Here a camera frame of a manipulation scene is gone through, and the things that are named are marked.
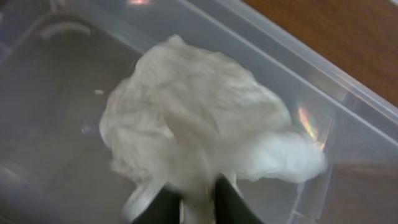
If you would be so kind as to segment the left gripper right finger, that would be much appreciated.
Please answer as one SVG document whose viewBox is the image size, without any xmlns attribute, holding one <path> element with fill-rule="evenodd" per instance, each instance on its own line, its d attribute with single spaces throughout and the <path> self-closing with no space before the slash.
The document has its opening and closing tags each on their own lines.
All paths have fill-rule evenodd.
<svg viewBox="0 0 398 224">
<path fill-rule="evenodd" d="M 214 203 L 217 224 L 262 224 L 223 175 L 215 182 Z"/>
</svg>

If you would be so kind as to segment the clear plastic waste bin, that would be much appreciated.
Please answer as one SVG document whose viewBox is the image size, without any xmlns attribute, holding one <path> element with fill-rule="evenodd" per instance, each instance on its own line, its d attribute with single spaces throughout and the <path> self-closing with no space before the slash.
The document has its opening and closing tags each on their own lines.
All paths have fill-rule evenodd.
<svg viewBox="0 0 398 224">
<path fill-rule="evenodd" d="M 98 130 L 110 91 L 177 34 L 279 95 L 329 158 L 303 184 L 240 181 L 264 223 L 396 223 L 397 108 L 241 1 L 1 3 L 1 222 L 126 223 L 134 184 Z"/>
</svg>

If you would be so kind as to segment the white napkin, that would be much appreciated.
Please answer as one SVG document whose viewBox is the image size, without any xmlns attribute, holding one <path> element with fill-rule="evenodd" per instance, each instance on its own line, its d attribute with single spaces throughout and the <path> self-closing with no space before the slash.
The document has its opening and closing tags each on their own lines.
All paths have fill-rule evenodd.
<svg viewBox="0 0 398 224">
<path fill-rule="evenodd" d="M 302 183 L 326 170 L 324 152 L 294 126 L 284 102 L 235 60 L 173 35 L 153 46 L 110 94 L 99 122 L 111 168 L 136 184 L 124 216 L 138 220 L 163 189 L 177 217 L 213 223 L 218 177 Z"/>
</svg>

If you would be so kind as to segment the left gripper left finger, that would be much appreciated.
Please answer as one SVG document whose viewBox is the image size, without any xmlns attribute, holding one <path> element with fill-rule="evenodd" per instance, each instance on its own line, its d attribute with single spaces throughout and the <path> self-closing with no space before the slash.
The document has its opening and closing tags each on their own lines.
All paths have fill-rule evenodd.
<svg viewBox="0 0 398 224">
<path fill-rule="evenodd" d="M 179 224 L 181 196 L 159 183 L 137 187 L 123 207 L 125 224 Z"/>
</svg>

